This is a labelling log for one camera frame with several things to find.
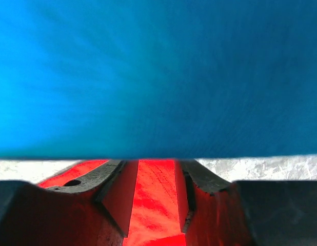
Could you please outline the bright red t-shirt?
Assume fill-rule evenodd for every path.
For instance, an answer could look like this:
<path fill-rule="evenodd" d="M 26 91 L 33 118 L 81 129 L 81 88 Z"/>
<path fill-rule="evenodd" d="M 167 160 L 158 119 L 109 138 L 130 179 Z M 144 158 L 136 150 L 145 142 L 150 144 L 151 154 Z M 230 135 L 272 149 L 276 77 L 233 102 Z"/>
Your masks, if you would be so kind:
<path fill-rule="evenodd" d="M 181 233 L 174 161 L 140 160 L 126 246 L 185 245 Z"/>

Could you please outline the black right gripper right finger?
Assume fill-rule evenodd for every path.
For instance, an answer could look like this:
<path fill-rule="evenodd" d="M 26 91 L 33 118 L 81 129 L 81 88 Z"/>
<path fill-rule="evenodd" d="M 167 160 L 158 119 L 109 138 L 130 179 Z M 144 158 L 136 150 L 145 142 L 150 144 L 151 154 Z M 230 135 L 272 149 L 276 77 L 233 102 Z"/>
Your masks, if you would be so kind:
<path fill-rule="evenodd" d="M 175 183 L 186 245 L 317 245 L 317 181 L 228 182 L 176 160 Z"/>

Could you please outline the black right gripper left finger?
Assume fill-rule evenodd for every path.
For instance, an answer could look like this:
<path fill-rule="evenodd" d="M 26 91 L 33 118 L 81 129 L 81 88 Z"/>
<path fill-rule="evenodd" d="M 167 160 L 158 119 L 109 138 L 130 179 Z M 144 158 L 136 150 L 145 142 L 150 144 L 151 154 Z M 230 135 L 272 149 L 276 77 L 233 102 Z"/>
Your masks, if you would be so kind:
<path fill-rule="evenodd" d="M 137 171 L 110 160 L 62 186 L 0 181 L 0 245 L 122 245 Z"/>

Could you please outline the folded blue t-shirt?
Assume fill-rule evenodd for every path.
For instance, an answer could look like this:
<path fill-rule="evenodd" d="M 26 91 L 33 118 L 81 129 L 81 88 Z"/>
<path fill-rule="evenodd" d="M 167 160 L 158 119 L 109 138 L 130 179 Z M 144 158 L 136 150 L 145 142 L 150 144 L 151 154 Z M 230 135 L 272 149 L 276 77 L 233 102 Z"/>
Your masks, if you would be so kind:
<path fill-rule="evenodd" d="M 317 154 L 317 1 L 0 1 L 0 159 Z"/>

